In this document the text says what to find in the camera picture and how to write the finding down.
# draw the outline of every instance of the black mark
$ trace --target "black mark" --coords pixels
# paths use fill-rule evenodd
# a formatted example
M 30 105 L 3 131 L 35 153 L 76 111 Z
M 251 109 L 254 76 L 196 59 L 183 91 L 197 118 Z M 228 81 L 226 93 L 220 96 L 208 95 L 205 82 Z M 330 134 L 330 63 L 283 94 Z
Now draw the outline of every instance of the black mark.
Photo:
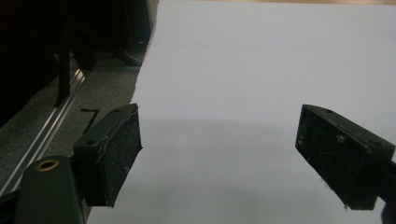
M 81 108 L 79 111 L 81 111 L 81 112 L 93 112 L 93 116 L 92 116 L 92 118 L 91 118 L 91 120 L 90 120 L 90 123 L 88 124 L 87 128 L 85 128 L 84 132 L 82 133 L 82 134 L 84 134 L 84 133 L 86 133 L 86 132 L 91 128 L 91 126 L 93 125 L 93 122 L 95 121 L 96 116 L 98 116 L 99 110 Z

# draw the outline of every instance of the black plastic block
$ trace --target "black plastic block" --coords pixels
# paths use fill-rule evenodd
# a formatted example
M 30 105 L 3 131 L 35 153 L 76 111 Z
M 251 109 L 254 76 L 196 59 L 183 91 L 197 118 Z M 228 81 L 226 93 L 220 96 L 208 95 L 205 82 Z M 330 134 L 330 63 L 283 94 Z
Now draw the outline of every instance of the black plastic block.
M 303 105 L 296 148 L 345 205 L 366 210 L 395 146 L 329 109 Z
M 90 206 L 114 206 L 140 142 L 137 105 L 109 112 L 74 144 L 73 163 Z
M 16 224 L 85 223 L 69 158 L 50 156 L 23 173 Z

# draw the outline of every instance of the screw hole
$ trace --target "screw hole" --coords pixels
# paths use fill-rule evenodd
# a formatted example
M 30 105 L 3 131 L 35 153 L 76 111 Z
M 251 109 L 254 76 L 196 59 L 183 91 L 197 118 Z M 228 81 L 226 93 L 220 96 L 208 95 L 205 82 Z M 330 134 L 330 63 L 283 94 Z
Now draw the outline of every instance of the screw hole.
M 58 160 L 43 161 L 35 168 L 38 172 L 50 171 L 59 165 Z

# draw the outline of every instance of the white surface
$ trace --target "white surface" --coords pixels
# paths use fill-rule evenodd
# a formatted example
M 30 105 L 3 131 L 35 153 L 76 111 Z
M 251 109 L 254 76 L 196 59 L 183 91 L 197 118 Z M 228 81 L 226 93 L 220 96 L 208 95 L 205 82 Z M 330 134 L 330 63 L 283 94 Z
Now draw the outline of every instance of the white surface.
M 302 104 L 396 143 L 396 7 L 162 2 L 137 80 L 144 149 L 89 223 L 381 223 L 294 148 Z

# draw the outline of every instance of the white paper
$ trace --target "white paper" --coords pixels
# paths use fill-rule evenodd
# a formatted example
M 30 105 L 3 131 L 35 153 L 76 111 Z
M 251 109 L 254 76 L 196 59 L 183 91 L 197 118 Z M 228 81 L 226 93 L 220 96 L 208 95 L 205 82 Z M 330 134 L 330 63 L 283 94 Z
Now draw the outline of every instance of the white paper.
M 302 104 L 396 143 L 396 7 L 161 2 L 139 74 L 144 149 L 89 223 L 381 223 L 294 147 Z

